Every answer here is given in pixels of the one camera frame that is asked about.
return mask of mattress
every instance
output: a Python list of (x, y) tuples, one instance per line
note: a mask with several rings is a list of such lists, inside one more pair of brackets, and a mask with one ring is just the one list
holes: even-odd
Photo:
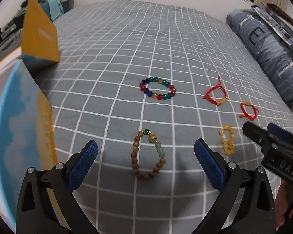
[[(192, 233), (218, 196), (194, 155), (194, 142), (203, 138), (241, 168), (255, 169), (263, 157), (242, 133), (241, 101), (258, 108), (259, 126), (274, 122), (293, 132), (293, 112), (241, 39), (202, 12), (122, 0), (74, 8), (54, 24), (61, 61), (35, 80), (52, 105), (58, 161), (90, 139), (99, 145), (73, 194), (102, 233)], [(219, 75), (229, 100), (216, 106), (202, 97)], [(149, 76), (174, 84), (176, 95), (161, 101), (147, 97), (139, 83)], [(156, 83), (149, 88), (168, 93)], [(221, 99), (223, 93), (216, 89), (212, 97)], [(231, 156), (224, 155), (218, 135), (226, 124), (236, 131)], [(133, 138), (144, 128), (166, 151), (164, 167), (149, 181), (131, 172)], [(150, 171), (157, 161), (154, 146), (142, 138), (140, 169)], [(280, 178), (267, 173), (275, 196)]]

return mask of silver screw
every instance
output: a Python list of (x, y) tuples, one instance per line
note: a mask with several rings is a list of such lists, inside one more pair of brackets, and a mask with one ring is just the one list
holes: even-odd
[(55, 166), (55, 168), (57, 170), (61, 170), (63, 167), (64, 167), (64, 164), (63, 163), (57, 163), (56, 166)]
[(228, 164), (228, 166), (229, 166), (231, 169), (235, 169), (235, 168), (237, 168), (237, 165), (236, 165), (234, 162), (230, 162), (230, 163)]
[(28, 170), (27, 170), (27, 172), (29, 173), (29, 174), (31, 174), (31, 173), (33, 173), (34, 172), (34, 168), (33, 167), (30, 167), (30, 168), (28, 168)]
[(261, 166), (259, 166), (259, 167), (257, 168), (257, 170), (258, 170), (260, 173), (264, 173), (264, 172), (265, 172), (265, 169), (264, 169), (263, 167), (261, 167)]
[(271, 147), (273, 147), (274, 149), (277, 149), (277, 148), (278, 148), (278, 145), (276, 145), (276, 144), (271, 144)]

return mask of wooden bead bracelet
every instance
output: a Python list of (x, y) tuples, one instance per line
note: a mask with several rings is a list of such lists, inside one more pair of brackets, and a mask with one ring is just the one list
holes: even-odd
[[(150, 91), (148, 88), (145, 87), (145, 85), (152, 82), (159, 83), (166, 86), (167, 88), (171, 90), (171, 92), (168, 94), (162, 95), (162, 94), (157, 94), (156, 92)], [(170, 82), (167, 82), (166, 80), (163, 80), (162, 78), (158, 78), (158, 77), (150, 76), (149, 78), (142, 80), (139, 86), (140, 86), (140, 90), (144, 92), (148, 97), (157, 98), (158, 100), (171, 99), (176, 94), (176, 89), (173, 84), (170, 84)]]
[[(253, 111), (254, 111), (254, 116), (249, 115), (249, 114), (246, 112), (244, 106), (251, 106), (252, 109), (253, 109)], [(245, 118), (247, 118), (247, 119), (249, 119), (249, 120), (254, 120), (254, 119), (257, 118), (257, 115), (259, 114), (259, 110), (258, 110), (258, 109), (257, 109), (252, 103), (250, 103), (250, 102), (241, 102), (240, 107), (241, 107), (242, 112), (244, 113), (244, 114), (240, 114), (240, 115), (239, 115), (240, 118), (245, 117)]]
[[(212, 99), (212, 97), (209, 95), (214, 89), (217, 89), (217, 88), (220, 88), (223, 91), (224, 95), (225, 95), (219, 101), (216, 101), (216, 100)], [(228, 100), (228, 93), (225, 90), (225, 88), (223, 86), (221, 86), (220, 76), (218, 76), (218, 83), (215, 86), (211, 87), (206, 92), (206, 94), (203, 96), (203, 98), (206, 98), (209, 102), (213, 103), (214, 105), (221, 105), (221, 104), (225, 103)]]
[[(230, 140), (227, 142), (225, 137), (225, 130), (230, 132)], [(234, 141), (233, 139), (235, 136), (235, 131), (233, 130), (232, 126), (224, 125), (222, 130), (219, 130), (219, 134), (222, 136), (222, 148), (225, 150), (225, 154), (230, 156), (234, 153)]]
[[(138, 168), (138, 159), (137, 159), (137, 152), (139, 151), (139, 141), (143, 135), (149, 135), (149, 142), (155, 144), (156, 151), (160, 157), (160, 160), (157, 162), (156, 166), (153, 168), (153, 171), (150, 173), (142, 173), (139, 172)], [(157, 140), (157, 136), (153, 134), (149, 129), (145, 129), (143, 131), (139, 131), (137, 135), (134, 138), (132, 153), (131, 153), (131, 162), (132, 162), (132, 168), (133, 173), (137, 176), (138, 179), (144, 179), (147, 180), (149, 178), (155, 177), (155, 175), (158, 174), (160, 169), (163, 167), (163, 164), (165, 163), (165, 152), (162, 148), (162, 144)]]

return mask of brown bead bracelet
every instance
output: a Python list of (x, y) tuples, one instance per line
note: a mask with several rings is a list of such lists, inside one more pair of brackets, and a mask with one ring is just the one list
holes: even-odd
[[(138, 159), (137, 159), (137, 152), (139, 151), (139, 141), (143, 135), (149, 135), (149, 142), (155, 144), (156, 151), (158, 152), (158, 155), (160, 157), (160, 160), (157, 162), (156, 166), (153, 168), (153, 171), (150, 173), (142, 173), (139, 172), (138, 168)], [(132, 168), (133, 173), (137, 176), (138, 179), (144, 179), (147, 180), (149, 178), (155, 177), (155, 175), (158, 174), (160, 169), (163, 167), (163, 164), (165, 163), (165, 152), (162, 148), (161, 143), (157, 140), (157, 137), (155, 134), (153, 134), (149, 129), (145, 129), (143, 131), (139, 131), (137, 135), (134, 138), (132, 153), (131, 153), (131, 162), (132, 162)]]

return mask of teal cloth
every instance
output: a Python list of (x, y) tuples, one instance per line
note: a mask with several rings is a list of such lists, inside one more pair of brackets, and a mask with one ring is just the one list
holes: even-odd
[(64, 14), (61, 0), (47, 0), (47, 3), (49, 4), (52, 22)]

